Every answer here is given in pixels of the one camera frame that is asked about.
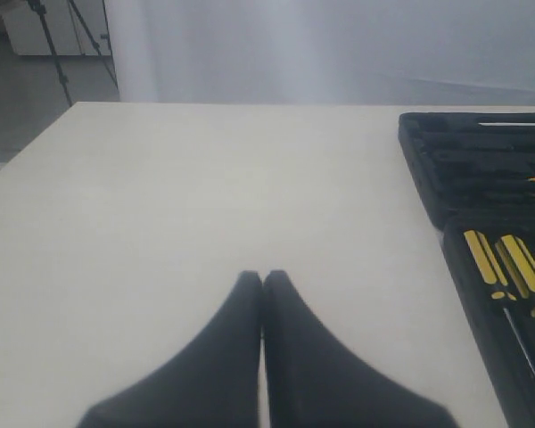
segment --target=black tool case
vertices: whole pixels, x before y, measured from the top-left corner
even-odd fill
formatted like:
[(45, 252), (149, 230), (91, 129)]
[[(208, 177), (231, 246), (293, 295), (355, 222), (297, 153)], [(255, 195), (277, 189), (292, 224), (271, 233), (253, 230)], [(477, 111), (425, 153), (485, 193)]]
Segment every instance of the black tool case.
[[(463, 233), (477, 230), (490, 243), (515, 235), (535, 251), (535, 194), (511, 186), (535, 177), (535, 113), (406, 113), (399, 141), (432, 223), (444, 230), (444, 255), (506, 419), (533, 428), (535, 380)], [(507, 306), (535, 364), (535, 318), (520, 301)]]

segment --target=white backdrop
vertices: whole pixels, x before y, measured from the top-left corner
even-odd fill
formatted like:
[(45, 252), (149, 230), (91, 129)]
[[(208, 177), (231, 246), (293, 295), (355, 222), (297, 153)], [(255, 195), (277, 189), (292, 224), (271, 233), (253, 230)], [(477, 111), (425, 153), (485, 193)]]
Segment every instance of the white backdrop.
[(123, 101), (535, 104), (535, 0), (108, 0)]

